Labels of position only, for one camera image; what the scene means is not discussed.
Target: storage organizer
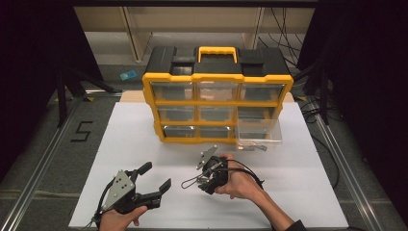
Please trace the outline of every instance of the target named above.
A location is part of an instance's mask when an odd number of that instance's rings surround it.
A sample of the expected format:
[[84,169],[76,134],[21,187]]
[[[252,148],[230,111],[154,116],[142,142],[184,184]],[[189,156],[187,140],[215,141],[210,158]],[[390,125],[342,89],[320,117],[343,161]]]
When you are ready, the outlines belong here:
[[278,117],[293,78],[278,48],[158,46],[142,80],[163,142],[247,148],[282,140]]

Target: white paper sheet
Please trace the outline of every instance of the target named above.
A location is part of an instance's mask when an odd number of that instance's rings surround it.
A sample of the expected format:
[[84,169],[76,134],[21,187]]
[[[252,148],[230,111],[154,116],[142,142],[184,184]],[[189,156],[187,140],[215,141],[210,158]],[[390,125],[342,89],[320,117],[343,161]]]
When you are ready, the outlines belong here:
[[[275,202],[306,227],[346,228],[343,211],[297,104],[284,103],[279,121],[283,138],[280,146],[263,153],[235,153],[234,145],[218,144],[217,154],[233,152],[237,160],[265,180],[264,188]],[[138,178],[137,192],[155,192],[168,178],[172,186],[163,196],[161,208],[140,218],[140,228],[270,228],[262,212],[249,201],[208,195],[196,185],[181,188],[183,181],[200,173],[195,169],[200,152],[212,145],[162,143],[154,133],[148,105],[116,103],[69,227],[81,228],[89,223],[101,193],[119,169],[133,170],[152,162],[153,168]]]

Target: black curtain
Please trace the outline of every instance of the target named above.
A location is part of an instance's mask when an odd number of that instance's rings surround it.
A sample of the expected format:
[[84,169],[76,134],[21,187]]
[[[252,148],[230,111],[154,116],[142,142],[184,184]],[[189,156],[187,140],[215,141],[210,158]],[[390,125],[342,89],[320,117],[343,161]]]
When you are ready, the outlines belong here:
[[72,7],[1,1],[0,40],[1,181],[46,112],[57,74],[69,67],[102,75]]
[[[359,1],[357,6],[358,15],[325,70],[363,155],[408,225],[408,1]],[[299,67],[319,55],[321,35],[339,17],[335,12],[317,9]]]

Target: clear plastic drawer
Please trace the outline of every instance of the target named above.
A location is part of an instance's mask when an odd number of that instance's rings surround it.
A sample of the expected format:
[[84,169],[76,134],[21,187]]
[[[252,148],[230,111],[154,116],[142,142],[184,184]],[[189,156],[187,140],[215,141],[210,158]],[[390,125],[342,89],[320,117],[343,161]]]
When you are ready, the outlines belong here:
[[242,84],[240,100],[278,102],[285,85]]
[[273,117],[273,107],[238,107],[238,118],[241,119],[270,119]]
[[152,82],[150,84],[156,100],[192,99],[192,83]]
[[163,126],[167,138],[194,138],[195,126]]
[[278,119],[239,119],[238,144],[243,146],[279,145],[282,134]]
[[232,121],[234,107],[199,106],[198,114],[203,121]]
[[194,107],[158,106],[162,121],[193,121]]
[[200,82],[197,83],[198,99],[213,101],[236,100],[238,84],[233,82]]
[[200,126],[201,138],[228,138],[232,127],[227,126]]

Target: metal bracket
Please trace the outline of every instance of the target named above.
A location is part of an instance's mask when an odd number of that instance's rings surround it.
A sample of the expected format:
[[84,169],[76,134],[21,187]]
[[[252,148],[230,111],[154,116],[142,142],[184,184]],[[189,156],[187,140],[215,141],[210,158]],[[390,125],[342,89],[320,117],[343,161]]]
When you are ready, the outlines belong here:
[[204,167],[205,164],[207,164],[207,162],[210,160],[210,158],[214,155],[214,153],[216,153],[216,151],[217,151],[217,146],[214,145],[213,147],[211,147],[207,151],[201,152],[201,160],[200,160],[200,162],[198,163],[198,165],[196,167],[197,170]]
[[120,198],[134,188],[135,184],[129,179],[129,176],[123,170],[120,170],[109,190],[106,202],[102,206],[102,212],[109,210]]

